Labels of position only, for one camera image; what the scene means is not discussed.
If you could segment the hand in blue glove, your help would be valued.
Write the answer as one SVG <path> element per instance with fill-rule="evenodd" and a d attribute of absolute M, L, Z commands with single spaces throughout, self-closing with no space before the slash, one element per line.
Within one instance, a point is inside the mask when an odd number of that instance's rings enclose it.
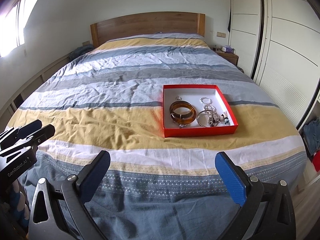
<path fill-rule="evenodd" d="M 9 189 L 10 213 L 19 226 L 27 230 L 30 219 L 30 209 L 26 204 L 25 195 L 20 189 L 18 180 L 15 180 Z"/>

